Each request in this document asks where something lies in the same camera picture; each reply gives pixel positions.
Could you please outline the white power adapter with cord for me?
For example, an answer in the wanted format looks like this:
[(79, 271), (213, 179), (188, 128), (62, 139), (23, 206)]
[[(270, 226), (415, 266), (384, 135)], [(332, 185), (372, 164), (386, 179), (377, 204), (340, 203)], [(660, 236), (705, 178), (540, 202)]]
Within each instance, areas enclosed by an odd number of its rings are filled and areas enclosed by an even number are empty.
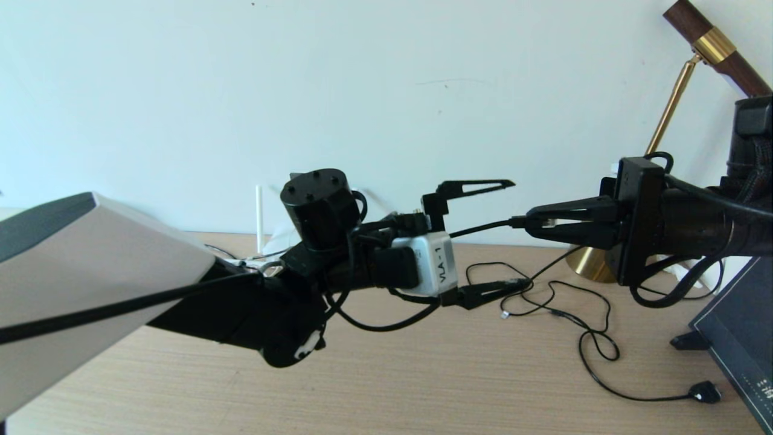
[(244, 269), (246, 272), (263, 274), (269, 269), (281, 267), (281, 256), (282, 254), (287, 253), (287, 251), (288, 248), (285, 248), (285, 250), (274, 251), (269, 254), (257, 254), (256, 256), (235, 259), (231, 262), (240, 269)]

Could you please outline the white router with antennas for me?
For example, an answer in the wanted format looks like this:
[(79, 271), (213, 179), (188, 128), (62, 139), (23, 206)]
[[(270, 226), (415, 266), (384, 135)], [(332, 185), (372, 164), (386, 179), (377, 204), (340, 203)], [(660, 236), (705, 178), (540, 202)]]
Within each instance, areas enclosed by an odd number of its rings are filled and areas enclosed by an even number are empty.
[(271, 258), (290, 250), (300, 242), (300, 236), (286, 210), (281, 208), (281, 217), (274, 223), (266, 224), (265, 204), (281, 205), (281, 187), (276, 184), (255, 187), (255, 237), (258, 258)]

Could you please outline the black board stand foot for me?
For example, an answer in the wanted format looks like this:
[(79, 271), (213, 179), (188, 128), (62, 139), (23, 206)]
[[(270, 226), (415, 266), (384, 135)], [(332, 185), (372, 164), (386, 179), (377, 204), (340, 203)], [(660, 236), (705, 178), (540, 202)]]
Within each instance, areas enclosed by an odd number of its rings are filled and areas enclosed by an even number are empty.
[(713, 346), (712, 342), (698, 330), (679, 334), (672, 338), (669, 344), (680, 352), (704, 352)]

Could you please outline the dark framed board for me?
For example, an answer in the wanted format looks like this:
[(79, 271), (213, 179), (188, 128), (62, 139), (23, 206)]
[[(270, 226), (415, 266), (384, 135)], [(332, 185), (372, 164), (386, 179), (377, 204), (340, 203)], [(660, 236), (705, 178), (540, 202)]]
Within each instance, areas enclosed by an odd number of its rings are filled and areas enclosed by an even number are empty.
[(765, 435), (773, 435), (773, 258), (753, 258), (690, 322)]

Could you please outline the brass desk lamp wooden head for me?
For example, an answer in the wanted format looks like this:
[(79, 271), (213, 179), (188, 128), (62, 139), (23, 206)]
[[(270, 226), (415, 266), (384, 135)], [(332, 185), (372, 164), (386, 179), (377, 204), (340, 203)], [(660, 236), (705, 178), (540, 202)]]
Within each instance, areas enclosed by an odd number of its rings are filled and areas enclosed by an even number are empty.
[(692, 56), (685, 61), (676, 78), (668, 102), (647, 146), (647, 154), (659, 148), (694, 69), (700, 63), (710, 66), (713, 71), (724, 76), (745, 97), (773, 94), (773, 88), (738, 52), (734, 42), (710, 22), (690, 0), (676, 0), (662, 16), (690, 44)]

